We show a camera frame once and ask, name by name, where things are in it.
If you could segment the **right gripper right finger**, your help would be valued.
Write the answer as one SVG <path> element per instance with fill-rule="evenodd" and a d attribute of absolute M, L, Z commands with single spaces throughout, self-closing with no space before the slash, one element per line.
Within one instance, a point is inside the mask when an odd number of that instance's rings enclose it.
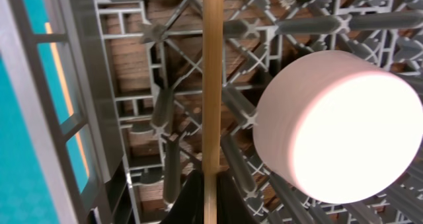
<path fill-rule="evenodd" d="M 217 223 L 258 224 L 227 171 L 217 174 Z"/>

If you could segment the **pink bowl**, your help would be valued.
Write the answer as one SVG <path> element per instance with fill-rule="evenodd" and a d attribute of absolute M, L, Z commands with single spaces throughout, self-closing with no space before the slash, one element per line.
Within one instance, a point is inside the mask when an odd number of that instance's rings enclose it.
<path fill-rule="evenodd" d="M 422 102 L 402 78 L 326 50 L 282 69 L 258 101 L 252 129 L 263 163 L 304 194 L 357 202 L 390 186 L 422 141 Z"/>

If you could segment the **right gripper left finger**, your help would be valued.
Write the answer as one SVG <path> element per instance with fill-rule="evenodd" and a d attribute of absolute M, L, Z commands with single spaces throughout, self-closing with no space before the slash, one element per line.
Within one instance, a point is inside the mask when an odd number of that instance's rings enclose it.
<path fill-rule="evenodd" d="M 160 224 L 204 223 L 204 175 L 193 170 L 176 202 Z"/>

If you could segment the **wooden chopstick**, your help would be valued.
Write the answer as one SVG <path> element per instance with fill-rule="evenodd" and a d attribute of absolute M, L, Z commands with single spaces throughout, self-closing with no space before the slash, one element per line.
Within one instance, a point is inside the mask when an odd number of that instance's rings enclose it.
<path fill-rule="evenodd" d="M 217 223 L 221 132 L 223 0 L 203 0 L 202 169 L 204 224 Z"/>

